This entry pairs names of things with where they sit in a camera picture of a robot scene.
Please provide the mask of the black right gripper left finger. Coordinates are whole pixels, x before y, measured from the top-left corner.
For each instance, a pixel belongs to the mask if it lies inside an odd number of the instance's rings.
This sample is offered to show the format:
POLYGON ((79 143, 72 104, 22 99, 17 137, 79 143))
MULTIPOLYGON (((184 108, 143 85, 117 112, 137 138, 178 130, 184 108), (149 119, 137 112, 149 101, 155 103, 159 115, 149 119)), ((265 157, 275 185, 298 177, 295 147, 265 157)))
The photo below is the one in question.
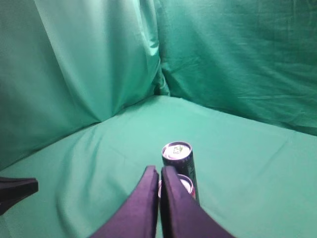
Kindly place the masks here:
POLYGON ((156 167, 146 166, 126 201, 91 237, 154 238, 158 219, 158 180, 156 167))

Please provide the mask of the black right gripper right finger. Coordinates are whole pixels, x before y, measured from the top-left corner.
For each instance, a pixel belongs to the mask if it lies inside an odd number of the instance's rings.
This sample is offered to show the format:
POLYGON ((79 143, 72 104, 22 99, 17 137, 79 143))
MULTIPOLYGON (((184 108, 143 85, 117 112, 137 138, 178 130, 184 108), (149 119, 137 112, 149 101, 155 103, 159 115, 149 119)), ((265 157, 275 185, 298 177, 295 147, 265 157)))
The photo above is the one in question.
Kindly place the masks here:
POLYGON ((232 238, 186 190, 172 166, 161 170, 161 226, 164 238, 232 238))

